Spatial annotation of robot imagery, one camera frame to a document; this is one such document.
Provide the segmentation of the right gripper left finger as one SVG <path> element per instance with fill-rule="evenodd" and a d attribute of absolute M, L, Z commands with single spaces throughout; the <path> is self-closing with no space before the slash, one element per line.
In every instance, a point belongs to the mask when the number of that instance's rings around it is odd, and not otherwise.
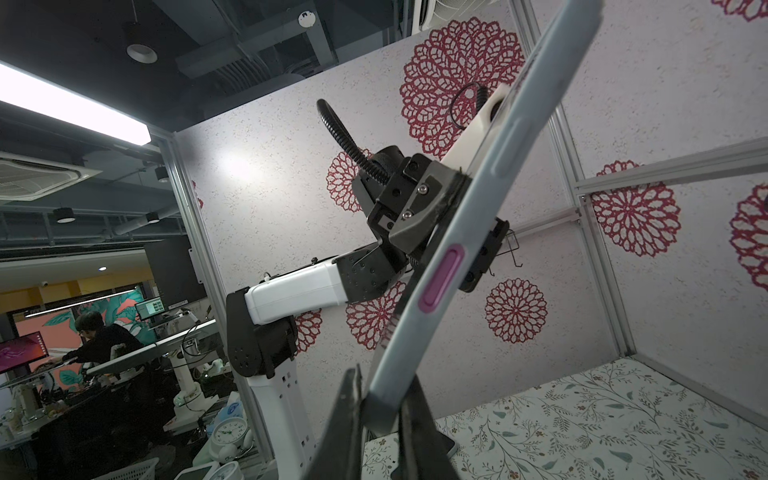
<path fill-rule="evenodd" d="M 360 479 L 364 450 L 362 373 L 348 369 L 343 377 L 326 430 L 304 479 Z"/>

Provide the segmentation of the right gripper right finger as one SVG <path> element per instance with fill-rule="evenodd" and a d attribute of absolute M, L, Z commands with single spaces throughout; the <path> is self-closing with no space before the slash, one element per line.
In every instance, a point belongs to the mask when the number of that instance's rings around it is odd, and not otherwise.
<path fill-rule="evenodd" d="M 424 391 L 414 377 L 400 407 L 396 479 L 458 479 Z"/>

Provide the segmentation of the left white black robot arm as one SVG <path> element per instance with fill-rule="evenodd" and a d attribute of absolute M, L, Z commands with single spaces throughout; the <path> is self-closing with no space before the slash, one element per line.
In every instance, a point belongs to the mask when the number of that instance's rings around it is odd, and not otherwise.
<path fill-rule="evenodd" d="M 398 478 L 454 476 L 416 371 L 455 293 L 473 290 L 498 252 L 511 182 L 477 148 L 455 147 L 441 161 L 386 148 L 364 159 L 353 182 L 371 244 L 227 296 L 228 356 L 264 413 L 280 478 L 359 478 L 370 432 L 398 434 Z M 296 377 L 299 316 L 381 298 L 403 275 L 410 280 L 376 341 L 370 383 L 358 368 L 345 372 L 315 440 Z"/>

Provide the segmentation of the black phone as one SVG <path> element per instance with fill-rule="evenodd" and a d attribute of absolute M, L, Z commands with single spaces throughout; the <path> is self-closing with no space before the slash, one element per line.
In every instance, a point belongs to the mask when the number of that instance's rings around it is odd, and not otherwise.
<path fill-rule="evenodd" d="M 496 114 L 471 166 L 469 186 L 429 245 L 382 330 L 362 405 L 362 423 L 388 434 L 450 302 L 495 224 L 540 131 L 561 102 L 603 19 L 600 1 L 566 1 Z"/>

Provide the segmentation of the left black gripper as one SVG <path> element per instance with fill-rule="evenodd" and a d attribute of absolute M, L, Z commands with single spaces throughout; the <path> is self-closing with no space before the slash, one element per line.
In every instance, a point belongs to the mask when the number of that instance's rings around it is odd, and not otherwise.
<path fill-rule="evenodd" d="M 376 241 L 350 257 L 350 292 L 384 294 L 406 273 L 430 260 L 434 235 L 449 222 L 470 178 L 424 155 L 404 156 L 395 146 L 367 156 L 357 147 L 353 192 Z"/>

